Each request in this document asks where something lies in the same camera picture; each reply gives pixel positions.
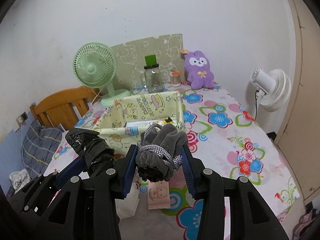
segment fan base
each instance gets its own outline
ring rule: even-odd
[[[117,98],[122,97],[129,97],[131,95],[129,90],[126,89],[119,89],[115,90],[115,93],[113,96],[110,96],[109,94],[105,95],[101,99],[101,105],[102,106],[111,106],[113,101],[115,101]]]

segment white wall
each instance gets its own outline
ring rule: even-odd
[[[17,0],[0,24],[0,136],[31,103],[80,85],[72,60],[83,44],[169,33],[182,33],[185,49],[202,50],[215,80],[252,113],[254,68],[294,75],[287,0]],[[266,132],[279,129],[281,112],[272,121],[258,115]]]

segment silver bolt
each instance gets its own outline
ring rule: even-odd
[[[207,175],[211,175],[212,174],[212,170],[211,169],[204,169],[203,173],[207,174]]]
[[[248,178],[245,177],[245,176],[241,176],[241,177],[239,178],[239,180],[240,180],[242,183],[247,183],[247,182],[248,182]]]
[[[115,169],[108,169],[106,172],[108,175],[112,175],[112,174],[116,173],[116,170]]]
[[[76,182],[79,181],[79,177],[78,177],[78,176],[73,176],[73,177],[70,179],[70,181],[71,181],[72,183],[76,183]]]

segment door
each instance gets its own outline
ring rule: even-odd
[[[302,0],[294,2],[301,28],[301,79],[278,147],[308,203],[320,194],[320,27]]]

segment plush toy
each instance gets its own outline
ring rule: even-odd
[[[187,80],[191,83],[191,88],[194,90],[202,87],[212,88],[214,75],[210,71],[209,60],[199,50],[184,51],[187,52],[184,56],[184,68],[188,72]]]

